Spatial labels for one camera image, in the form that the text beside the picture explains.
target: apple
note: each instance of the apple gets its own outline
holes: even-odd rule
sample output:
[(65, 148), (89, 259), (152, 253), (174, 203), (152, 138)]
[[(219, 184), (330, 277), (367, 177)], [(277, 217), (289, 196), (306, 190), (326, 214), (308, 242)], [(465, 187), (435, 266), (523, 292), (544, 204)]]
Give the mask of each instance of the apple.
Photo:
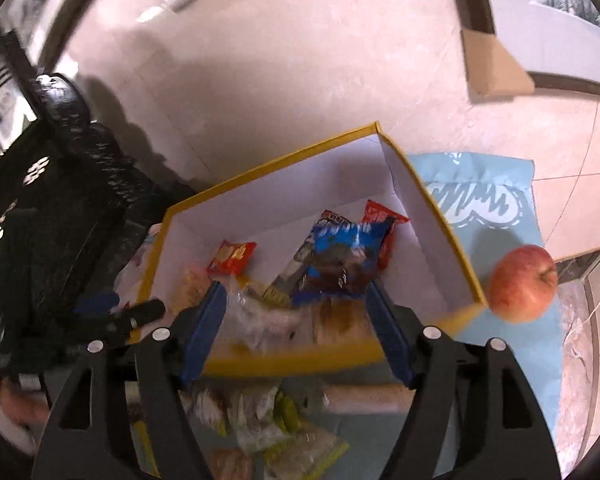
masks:
[(491, 276), (488, 300), (491, 311), (510, 323), (538, 319), (558, 289), (558, 272), (542, 247), (524, 245), (507, 253)]

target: red snack package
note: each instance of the red snack package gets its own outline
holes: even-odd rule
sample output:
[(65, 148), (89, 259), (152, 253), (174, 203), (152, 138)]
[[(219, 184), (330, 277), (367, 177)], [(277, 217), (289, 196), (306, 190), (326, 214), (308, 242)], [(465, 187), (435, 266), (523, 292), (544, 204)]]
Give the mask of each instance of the red snack package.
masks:
[(222, 241), (220, 248), (206, 268), (209, 274), (232, 274), (237, 276), (249, 261), (251, 253), (256, 248), (256, 242), (232, 244)]
[(409, 221), (406, 216), (402, 216), (395, 211), (391, 211), (388, 207), (374, 202), (373, 200), (367, 200), (365, 206), (365, 216), (362, 219), (363, 222), (384, 222), (387, 218), (394, 218), (395, 222), (389, 229), (389, 232), (384, 237), (382, 247), (378, 253), (378, 270), (386, 269), (391, 259), (391, 251), (394, 246), (394, 227), (396, 224), (404, 224)]

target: framed picture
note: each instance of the framed picture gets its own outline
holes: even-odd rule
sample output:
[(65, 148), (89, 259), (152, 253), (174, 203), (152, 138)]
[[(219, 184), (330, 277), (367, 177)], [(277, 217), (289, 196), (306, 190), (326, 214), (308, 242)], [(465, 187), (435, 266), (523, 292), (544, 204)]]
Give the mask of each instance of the framed picture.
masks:
[(0, 7), (0, 28), (15, 30), (20, 45), (26, 49), (42, 15), (47, 0), (5, 0)]
[(600, 85), (600, 12), (591, 0), (488, 0), (495, 34), (531, 73)]

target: cardboard box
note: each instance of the cardboard box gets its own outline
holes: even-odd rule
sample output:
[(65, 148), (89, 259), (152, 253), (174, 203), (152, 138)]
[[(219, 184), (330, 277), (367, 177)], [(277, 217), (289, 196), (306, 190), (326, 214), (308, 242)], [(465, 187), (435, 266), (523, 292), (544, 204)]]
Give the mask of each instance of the cardboard box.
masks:
[[(223, 239), (257, 242), (248, 275), (269, 284), (323, 210), (359, 221), (369, 198), (411, 219), (395, 227), (393, 257), (381, 276), (396, 304), (412, 308), (423, 323), (448, 320), (453, 314), (464, 319), (484, 308), (484, 294), (458, 240), (378, 123), (264, 164), (172, 206), (138, 301), (157, 297), (168, 303), (183, 270), (191, 265), (205, 268)], [(153, 328), (145, 327), (144, 334)], [(375, 337), (337, 346), (299, 343), (293, 351), (266, 355), (218, 354), (212, 349), (205, 374), (288, 376), (382, 360)]]

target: light blue bag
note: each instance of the light blue bag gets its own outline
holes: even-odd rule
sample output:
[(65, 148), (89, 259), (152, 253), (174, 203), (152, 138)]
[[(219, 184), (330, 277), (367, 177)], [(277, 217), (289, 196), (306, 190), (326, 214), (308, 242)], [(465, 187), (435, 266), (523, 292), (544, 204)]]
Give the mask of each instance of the light blue bag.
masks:
[[(544, 245), (531, 187), (533, 161), (470, 152), (411, 155), (409, 160), (485, 290), (493, 267), (506, 253), (522, 244)], [(510, 324), (485, 312), (456, 339), (484, 345), (491, 337), (504, 339), (515, 352), (555, 437), (563, 337), (557, 299), (532, 323)]]

